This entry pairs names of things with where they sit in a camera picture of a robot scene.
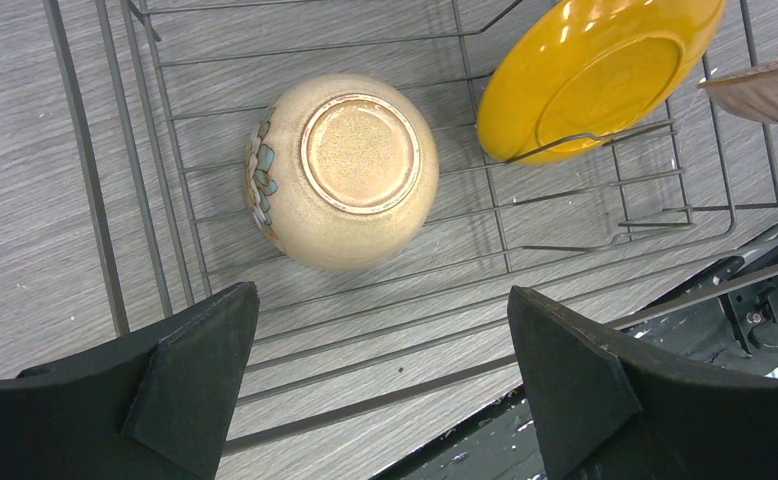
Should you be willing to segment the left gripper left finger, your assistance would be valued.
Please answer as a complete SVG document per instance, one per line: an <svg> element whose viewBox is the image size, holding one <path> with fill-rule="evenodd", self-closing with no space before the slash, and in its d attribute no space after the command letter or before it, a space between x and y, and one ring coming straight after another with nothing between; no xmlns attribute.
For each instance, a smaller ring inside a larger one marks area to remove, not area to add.
<svg viewBox="0 0 778 480"><path fill-rule="evenodd" d="M258 321L251 282L0 380L0 479L212 479Z"/></svg>

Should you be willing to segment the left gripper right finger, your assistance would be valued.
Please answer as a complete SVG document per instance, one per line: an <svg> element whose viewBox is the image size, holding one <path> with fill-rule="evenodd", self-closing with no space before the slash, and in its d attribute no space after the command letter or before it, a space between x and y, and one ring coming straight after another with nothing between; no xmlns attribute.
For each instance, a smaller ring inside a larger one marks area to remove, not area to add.
<svg viewBox="0 0 778 480"><path fill-rule="evenodd" d="M778 479L778 379L694 361L513 287L508 322L551 479Z"/></svg>

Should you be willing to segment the amber glass bowl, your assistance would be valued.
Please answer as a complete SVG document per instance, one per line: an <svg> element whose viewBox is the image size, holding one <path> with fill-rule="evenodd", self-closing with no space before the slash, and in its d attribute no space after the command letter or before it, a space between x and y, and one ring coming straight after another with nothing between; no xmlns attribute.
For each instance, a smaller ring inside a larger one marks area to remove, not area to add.
<svg viewBox="0 0 778 480"><path fill-rule="evenodd" d="M711 78L698 87L737 117L778 124L778 60Z"/></svg>

